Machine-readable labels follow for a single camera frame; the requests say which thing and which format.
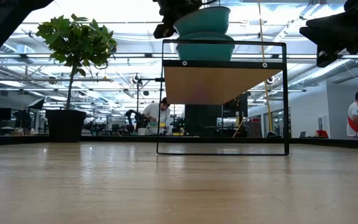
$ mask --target potted plant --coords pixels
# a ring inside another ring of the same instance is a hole
[[[36,36],[45,39],[49,49],[54,51],[51,58],[71,67],[70,84],[65,110],[47,111],[50,140],[53,142],[78,142],[81,137],[86,113],[70,109],[71,88],[74,76],[79,73],[86,76],[83,67],[91,63],[97,69],[108,67],[108,58],[117,42],[112,38],[106,26],[99,27],[93,19],[91,23],[85,17],[71,15],[72,20],[63,16],[53,18],[38,26]]]

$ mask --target teal bowl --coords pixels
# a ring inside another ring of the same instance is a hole
[[[202,32],[187,34],[178,40],[231,40],[224,34]],[[180,60],[210,60],[228,62],[233,54],[234,44],[178,44],[177,52]]]
[[[173,27],[179,36],[195,32],[225,34],[229,28],[229,14],[227,7],[208,7],[183,16]]]

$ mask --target wooden table surface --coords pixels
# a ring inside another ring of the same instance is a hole
[[[292,145],[288,157],[247,157],[158,156],[148,143],[0,146],[0,223],[355,224],[358,150]]]

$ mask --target white shirt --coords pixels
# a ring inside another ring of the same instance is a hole
[[[353,122],[353,116],[358,116],[358,102],[353,102],[347,111],[347,136],[358,137],[358,125]]]
[[[158,103],[151,103],[146,107],[146,109],[143,111],[143,114],[149,115],[153,118],[157,119],[157,122],[165,123],[167,119],[169,118],[169,115],[171,113],[171,110],[167,108],[166,110],[162,110],[160,113],[160,121],[158,120],[158,109],[160,105]],[[157,128],[149,128],[149,131],[146,134],[157,134]]]

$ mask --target red and white shirt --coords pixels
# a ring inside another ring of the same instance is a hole
[[[353,102],[347,111],[347,136],[358,137],[358,125],[353,122],[353,116],[358,116],[358,102]]]

